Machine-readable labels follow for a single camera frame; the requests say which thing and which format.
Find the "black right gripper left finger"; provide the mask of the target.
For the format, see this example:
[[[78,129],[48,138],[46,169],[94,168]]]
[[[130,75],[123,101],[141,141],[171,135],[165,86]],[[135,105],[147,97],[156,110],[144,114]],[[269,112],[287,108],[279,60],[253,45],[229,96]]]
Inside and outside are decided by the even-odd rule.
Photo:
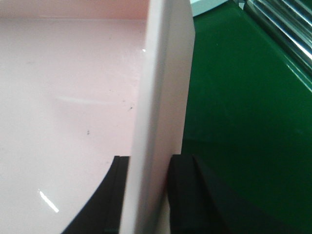
[[[128,156],[115,156],[103,181],[64,234],[118,234],[125,194]]]

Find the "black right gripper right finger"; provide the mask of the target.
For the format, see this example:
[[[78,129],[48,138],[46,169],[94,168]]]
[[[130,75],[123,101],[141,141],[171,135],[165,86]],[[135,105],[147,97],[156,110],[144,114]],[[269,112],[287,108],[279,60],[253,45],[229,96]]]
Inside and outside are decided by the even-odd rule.
[[[172,234],[230,234],[190,155],[173,155],[167,174]]]

